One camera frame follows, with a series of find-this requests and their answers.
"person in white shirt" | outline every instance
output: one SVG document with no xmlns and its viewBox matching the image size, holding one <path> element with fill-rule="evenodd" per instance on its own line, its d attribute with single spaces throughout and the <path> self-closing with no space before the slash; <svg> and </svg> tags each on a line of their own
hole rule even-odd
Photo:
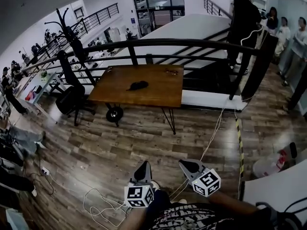
<svg viewBox="0 0 307 230">
<path fill-rule="evenodd" d="M 275 48 L 274 57 L 275 59 L 278 59 L 281 53 L 288 46 L 289 40 L 291 38 L 291 32 L 290 32 L 290 28 L 288 27 L 287 18 L 282 17 L 282 26 L 279 28 L 276 36 L 278 37 L 278 43 Z"/>
<path fill-rule="evenodd" d="M 298 20 L 299 29 L 295 33 L 293 39 L 292 50 L 290 52 L 289 60 L 283 71 L 279 74 L 284 79 L 283 86 L 288 86 L 288 80 L 290 80 L 302 66 L 303 54 L 307 46 L 307 29 L 306 29 L 306 20 L 303 17 L 300 17 Z"/>
</svg>

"white shoe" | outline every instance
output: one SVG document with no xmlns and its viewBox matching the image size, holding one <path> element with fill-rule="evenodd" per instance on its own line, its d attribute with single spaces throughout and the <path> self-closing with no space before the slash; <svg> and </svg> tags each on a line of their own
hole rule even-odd
<svg viewBox="0 0 307 230">
<path fill-rule="evenodd" d="M 178 203 L 185 204 L 185 205 L 188 204 L 187 200 L 184 198 L 179 200 Z"/>
<path fill-rule="evenodd" d="M 153 185 L 154 191 L 160 190 L 160 186 L 157 182 L 152 181 L 152 185 Z"/>
<path fill-rule="evenodd" d="M 37 196 L 37 190 L 36 190 L 35 186 L 34 186 L 34 190 L 31 193 L 32 193 L 33 197 Z"/>
</svg>

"handrail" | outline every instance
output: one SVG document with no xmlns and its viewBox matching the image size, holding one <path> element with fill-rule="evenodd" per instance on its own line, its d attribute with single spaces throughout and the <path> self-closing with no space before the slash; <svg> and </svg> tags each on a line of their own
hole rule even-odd
<svg viewBox="0 0 307 230">
<path fill-rule="evenodd" d="M 229 32 L 229 31 L 230 31 L 230 28 L 221 30 L 221 31 L 219 31 L 219 32 L 217 32 L 217 33 L 215 33 L 215 34 L 212 34 L 211 36 L 208 36 L 208 37 L 204 38 L 203 40 L 210 40 L 210 39 L 213 39 L 213 38 L 215 38 L 215 37 L 217 37 L 217 36 L 220 36 L 220 35 L 222 35 L 222 34 L 224 34 L 224 33 L 226 33 L 226 32 Z M 179 50 L 178 52 L 174 53 L 174 55 L 175 55 L 175 56 L 176 56 L 176 55 L 179 55 L 179 54 L 181 54 L 181 53 L 187 51 L 187 50 L 190 49 L 190 48 L 193 48 L 193 47 L 192 47 L 192 46 L 189 46 L 189 47 L 183 48 L 183 49 Z M 165 59 L 159 60 L 158 62 L 156 62 L 156 64 L 161 64 L 161 63 L 167 61 L 168 59 L 169 59 L 169 58 L 165 58 Z"/>
<path fill-rule="evenodd" d="M 222 11 L 223 14 L 225 14 L 229 19 L 232 19 L 232 15 L 229 12 L 226 12 L 224 9 L 222 9 L 219 5 L 217 5 L 215 2 L 208 0 L 212 5 L 217 7 L 220 11 Z"/>
<path fill-rule="evenodd" d="M 84 31 L 87 32 L 87 30 L 91 30 L 92 28 L 94 28 L 94 27 L 96 27 L 98 24 L 100 24 L 101 22 L 105 21 L 105 20 L 104 20 L 105 18 L 111 18 L 113 15 L 119 13 L 117 4 L 118 4 L 118 3 L 114 3 L 114 4 L 112 4 L 112 5 L 108 6 L 108 7 L 105 7 L 105 8 L 103 8 L 103 9 L 101 9 L 101 10 L 99 10 L 99 11 L 97 11 L 97 12 L 95 12 L 95 13 L 89 15 L 89 16 L 87 16 L 86 18 L 82 18 L 79 22 L 77 22 L 77 23 L 75 23 L 74 25 L 72 25 L 71 28 L 73 28 L 73 27 L 75 27 L 75 26 L 77 26 L 77 25 L 80 26 L 80 24 L 82 24 L 82 23 L 91 23 L 91 24 L 93 24 L 93 22 L 96 23 L 95 26 L 89 25 L 91 28 L 86 28 L 86 26 L 85 26 L 85 28 L 84 28 L 83 30 L 81 30 L 81 31 L 79 32 L 79 34 L 82 33 L 82 32 L 84 32 Z M 107 15 L 106 17 L 100 16 L 101 14 L 99 14 L 99 13 L 100 13 L 101 11 L 104 11 L 104 10 L 107 11 L 109 8 L 115 7 L 115 5 L 116 5 L 116 9 L 112 10 L 110 13 L 107 12 L 107 13 L 105 14 L 105 15 Z M 39 61 L 41 58 L 43 58 L 44 56 L 45 56 L 45 58 L 49 58 L 50 55 L 49 55 L 49 53 L 48 53 L 48 47 L 49 47 L 50 45 L 52 45 L 52 44 L 55 44 L 55 45 L 58 44 L 58 39 L 59 39 L 61 36 L 63 36 L 63 33 L 60 33 L 60 34 L 57 35 L 54 39 L 52 39 L 47 45 L 43 46 L 43 47 L 38 51 L 38 53 L 37 53 L 35 56 L 33 56 L 33 58 L 29 61 L 29 63 L 27 64 L 27 66 L 29 66 L 29 65 L 33 62 L 33 60 L 34 60 L 35 58 L 39 57 L 39 56 L 41 55 L 41 52 L 43 52 L 43 51 L 46 51 L 46 52 L 43 53 L 43 54 L 41 55 L 41 57 L 38 59 L 38 61 Z"/>
<path fill-rule="evenodd" d="M 142 40 L 132 40 L 132 41 L 121 41 L 115 43 L 109 43 L 104 45 L 97 45 L 93 47 L 85 48 L 85 52 L 91 53 L 96 51 L 102 51 L 107 49 L 115 49 L 115 48 L 134 48 L 134 47 L 141 47 L 141 46 L 194 46 L 194 47 L 207 47 L 207 48 L 217 48 L 219 50 L 236 50 L 242 53 L 248 53 L 251 55 L 259 55 L 261 50 L 239 46 L 235 44 L 228 44 L 224 42 L 216 42 L 216 41 L 209 41 L 209 40 L 199 40 L 199 39 L 175 39 L 175 38 L 154 38 L 154 39 L 142 39 Z M 67 53 L 68 57 L 73 56 L 73 52 Z M 30 70 L 32 68 L 36 68 L 38 66 L 44 65 L 46 63 L 56 61 L 57 57 L 52 57 L 48 60 L 43 62 L 37 63 L 33 66 L 25 68 L 23 71 Z"/>
</svg>

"desk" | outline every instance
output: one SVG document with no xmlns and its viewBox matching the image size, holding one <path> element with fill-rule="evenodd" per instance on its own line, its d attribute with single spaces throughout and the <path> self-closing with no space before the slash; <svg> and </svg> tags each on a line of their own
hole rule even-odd
<svg viewBox="0 0 307 230">
<path fill-rule="evenodd" d="M 53 120 L 51 118 L 51 116 L 37 102 L 40 99 L 40 97 L 42 96 L 42 94 L 44 93 L 44 91 L 46 90 L 46 88 L 48 87 L 48 85 L 53 80 L 58 82 L 63 90 L 66 90 L 66 87 L 63 84 L 63 82 L 58 78 L 58 76 L 55 73 L 55 71 L 53 73 L 48 74 L 48 76 L 46 77 L 46 81 L 42 80 L 42 78 L 40 76 L 41 72 L 42 72 L 42 70 L 40 70 L 33 78 L 31 78 L 31 77 L 23 78 L 20 81 L 20 83 L 19 83 L 19 85 L 17 87 L 17 88 L 19 88 L 19 90 L 15 94 L 15 97 L 20 99 L 20 100 L 22 100 L 23 103 L 26 103 L 27 107 L 30 110 L 36 112 L 36 110 L 32 108 L 32 106 L 34 105 L 43 115 L 45 115 L 47 118 Z M 29 92 L 35 86 L 38 86 L 38 85 L 40 85 L 42 87 L 42 90 L 35 96 L 34 99 L 30 99 L 29 101 L 26 101 L 25 98 L 27 97 Z"/>
<path fill-rule="evenodd" d="M 148 87 L 127 91 L 134 82 L 146 81 Z M 177 65 L 127 65 L 111 66 L 102 75 L 88 100 L 106 103 L 113 121 L 118 125 L 122 110 L 112 108 L 110 103 L 161 107 L 174 134 L 175 122 L 173 108 L 181 106 L 183 85 L 183 66 Z M 164 108 L 169 109 L 169 122 Z"/>
</svg>

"forearm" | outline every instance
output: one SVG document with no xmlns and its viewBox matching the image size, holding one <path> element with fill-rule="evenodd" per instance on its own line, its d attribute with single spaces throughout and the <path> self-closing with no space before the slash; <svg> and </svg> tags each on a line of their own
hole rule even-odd
<svg viewBox="0 0 307 230">
<path fill-rule="evenodd" d="M 147 208 L 134 208 L 118 230 L 139 230 L 146 219 Z"/>
<path fill-rule="evenodd" d="M 231 198 L 219 191 L 209 196 L 208 199 L 210 203 L 222 206 L 239 215 L 252 215 L 258 210 L 256 206 Z"/>
</svg>

